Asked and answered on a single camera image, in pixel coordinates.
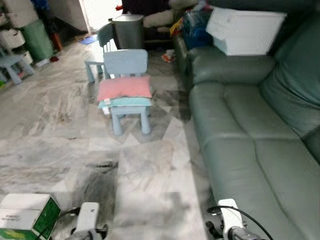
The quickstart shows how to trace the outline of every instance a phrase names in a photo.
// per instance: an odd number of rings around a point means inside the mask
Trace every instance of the gray trash bin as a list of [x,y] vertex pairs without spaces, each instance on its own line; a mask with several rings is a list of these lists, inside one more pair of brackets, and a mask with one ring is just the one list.
[[144,16],[123,14],[112,20],[121,49],[143,49]]

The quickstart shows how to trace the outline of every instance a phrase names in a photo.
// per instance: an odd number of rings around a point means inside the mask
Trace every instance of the pink pillow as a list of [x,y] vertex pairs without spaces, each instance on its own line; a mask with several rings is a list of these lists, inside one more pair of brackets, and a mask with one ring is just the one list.
[[99,84],[98,101],[122,97],[151,98],[150,76],[117,77],[102,80]]

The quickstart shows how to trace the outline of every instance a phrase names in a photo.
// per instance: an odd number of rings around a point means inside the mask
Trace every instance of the trash can lid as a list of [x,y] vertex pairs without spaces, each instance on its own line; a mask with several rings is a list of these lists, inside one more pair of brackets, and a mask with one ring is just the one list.
[[122,14],[114,19],[112,19],[113,22],[136,22],[143,19],[144,16],[142,15],[131,15],[131,14]]

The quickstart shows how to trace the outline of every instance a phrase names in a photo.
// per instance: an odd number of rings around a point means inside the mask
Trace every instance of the green and white box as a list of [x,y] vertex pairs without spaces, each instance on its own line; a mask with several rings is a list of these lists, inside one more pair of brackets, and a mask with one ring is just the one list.
[[47,240],[60,212],[50,194],[11,193],[0,204],[0,236],[11,240]]

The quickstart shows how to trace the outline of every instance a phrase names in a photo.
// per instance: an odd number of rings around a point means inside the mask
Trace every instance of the wall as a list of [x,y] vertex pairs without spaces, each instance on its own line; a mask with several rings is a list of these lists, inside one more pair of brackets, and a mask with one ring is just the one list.
[[53,15],[73,27],[88,31],[83,12],[83,0],[48,0]]

